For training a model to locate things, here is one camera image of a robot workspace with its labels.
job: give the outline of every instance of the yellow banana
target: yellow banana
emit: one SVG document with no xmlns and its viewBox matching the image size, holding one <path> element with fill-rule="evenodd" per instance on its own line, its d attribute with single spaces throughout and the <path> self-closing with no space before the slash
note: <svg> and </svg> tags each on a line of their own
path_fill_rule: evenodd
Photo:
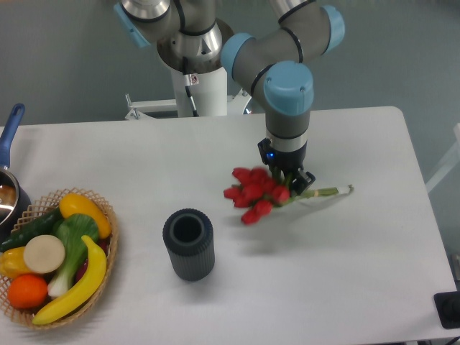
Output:
<svg viewBox="0 0 460 345">
<path fill-rule="evenodd" d="M 32 319 L 34 325 L 52 323 L 85 303 L 101 285 L 107 271 L 106 254 L 90 236 L 81 239 L 88 247 L 88 269 L 83 277 L 64 295 L 48 303 Z"/>
</svg>

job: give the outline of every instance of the cucumber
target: cucumber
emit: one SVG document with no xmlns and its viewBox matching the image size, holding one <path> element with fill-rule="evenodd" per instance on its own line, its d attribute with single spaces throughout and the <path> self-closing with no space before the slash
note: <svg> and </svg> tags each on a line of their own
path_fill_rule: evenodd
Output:
<svg viewBox="0 0 460 345">
<path fill-rule="evenodd" d="M 42 214 L 40 217 L 23 225 L 19 230 L 13 231 L 0 245 L 0 253 L 5 253 L 5 251 L 13 248 L 23 247 L 31 239 L 39 235 L 48 235 L 52 231 L 53 225 L 60 219 L 63 219 L 63 216 L 60 214 L 59 207 Z"/>
</svg>

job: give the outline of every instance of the black cylindrical container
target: black cylindrical container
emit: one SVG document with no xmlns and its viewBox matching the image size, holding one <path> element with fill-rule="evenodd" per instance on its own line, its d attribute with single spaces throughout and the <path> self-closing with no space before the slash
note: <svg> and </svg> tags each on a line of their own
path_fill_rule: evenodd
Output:
<svg viewBox="0 0 460 345">
<path fill-rule="evenodd" d="M 203 212 L 193 208 L 175 212 L 163 227 L 163 241 L 172 268 L 182 279 L 200 280 L 213 269 L 213 226 Z"/>
</svg>

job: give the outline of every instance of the saucepan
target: saucepan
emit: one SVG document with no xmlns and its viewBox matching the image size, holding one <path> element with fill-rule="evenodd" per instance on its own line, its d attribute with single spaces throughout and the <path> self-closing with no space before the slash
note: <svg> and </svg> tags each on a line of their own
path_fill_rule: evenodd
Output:
<svg viewBox="0 0 460 345">
<path fill-rule="evenodd" d="M 24 111 L 24 104 L 13 106 L 0 137 L 0 243 L 10 235 L 22 212 L 30 205 L 29 196 L 9 171 L 9 153 Z"/>
</svg>

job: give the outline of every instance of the red flower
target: red flower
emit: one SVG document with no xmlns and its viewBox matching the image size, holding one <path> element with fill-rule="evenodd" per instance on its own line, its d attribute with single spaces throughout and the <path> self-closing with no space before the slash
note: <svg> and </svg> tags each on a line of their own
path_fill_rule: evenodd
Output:
<svg viewBox="0 0 460 345">
<path fill-rule="evenodd" d="M 249 207 L 250 204 L 251 204 L 251 202 L 249 200 L 247 200 L 246 198 L 244 198 L 242 195 L 240 195 L 234 201 L 235 201 L 234 206 L 236 208 L 246 208 L 246 207 Z"/>
<path fill-rule="evenodd" d="M 273 188 L 272 198 L 276 203 L 284 203 L 290 198 L 289 190 L 284 185 Z"/>
<path fill-rule="evenodd" d="M 251 170 L 245 167 L 238 167 L 233 170 L 233 176 L 242 184 L 248 185 L 251 181 Z"/>
<path fill-rule="evenodd" d="M 259 200 L 253 210 L 260 216 L 266 216 L 272 211 L 273 205 L 268 200 Z"/>
<path fill-rule="evenodd" d="M 263 183 L 268 178 L 267 171 L 263 167 L 255 167 L 251 170 L 252 182 Z"/>
<path fill-rule="evenodd" d="M 264 190 L 260 184 L 251 183 L 243 188 L 241 196 L 248 201 L 254 201 L 264 196 Z"/>
<path fill-rule="evenodd" d="M 235 178 L 238 178 L 238 175 L 240 174 L 247 174 L 247 173 L 250 173 L 251 170 L 249 170 L 248 168 L 246 167 L 235 167 L 233 169 L 233 172 L 231 173 Z"/>
<path fill-rule="evenodd" d="M 260 220 L 260 215 L 254 210 L 248 210 L 246 213 L 241 217 L 241 221 L 246 225 L 257 223 Z"/>
<path fill-rule="evenodd" d="M 242 190 L 238 187 L 231 187 L 224 190 L 224 197 L 233 201 L 242 194 Z"/>
<path fill-rule="evenodd" d="M 276 181 L 272 178 L 268 178 L 262 184 L 262 189 L 264 190 L 264 192 L 270 194 L 273 191 L 273 189 L 275 189 L 276 186 L 277 186 Z"/>
</svg>

